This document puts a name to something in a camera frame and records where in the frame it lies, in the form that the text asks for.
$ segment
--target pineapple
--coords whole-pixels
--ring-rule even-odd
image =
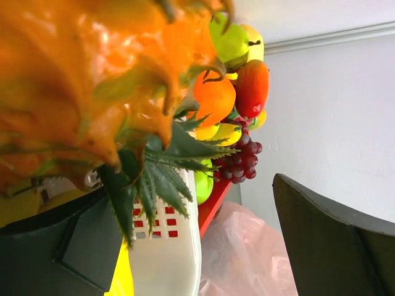
[[[194,79],[226,75],[210,39],[230,0],[0,2],[0,192],[66,177],[81,190],[96,170],[129,245],[138,199],[154,227],[156,198],[187,216],[177,169],[209,171],[231,149],[176,120],[197,105]]]

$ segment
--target white trim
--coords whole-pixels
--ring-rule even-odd
[[[265,55],[395,34],[395,22],[265,45]]]

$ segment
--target bunch of grapes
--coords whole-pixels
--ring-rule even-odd
[[[256,154],[262,152],[262,144],[254,142],[248,135],[248,125],[245,121],[240,122],[242,136],[232,147],[240,152],[214,161],[214,165],[221,166],[221,177],[230,179],[233,184],[244,182],[246,179],[254,179],[257,175],[255,166],[258,164]]]

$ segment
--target orange fruit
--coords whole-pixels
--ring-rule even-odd
[[[204,78],[205,74],[206,71],[198,76],[193,89],[195,99],[200,104],[196,118],[199,119],[210,114],[200,125],[202,128],[214,125],[228,116],[236,100],[236,91],[228,78],[204,83],[207,79],[218,78],[218,74],[213,71],[210,71],[208,76]],[[192,114],[193,112],[190,112],[187,117],[190,118]]]

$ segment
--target orange pineapple skin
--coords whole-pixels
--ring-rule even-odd
[[[174,2],[168,23],[148,0],[0,1],[0,192],[53,175],[82,189],[93,168],[120,169],[119,148],[169,145],[193,78],[217,67],[220,7]]]

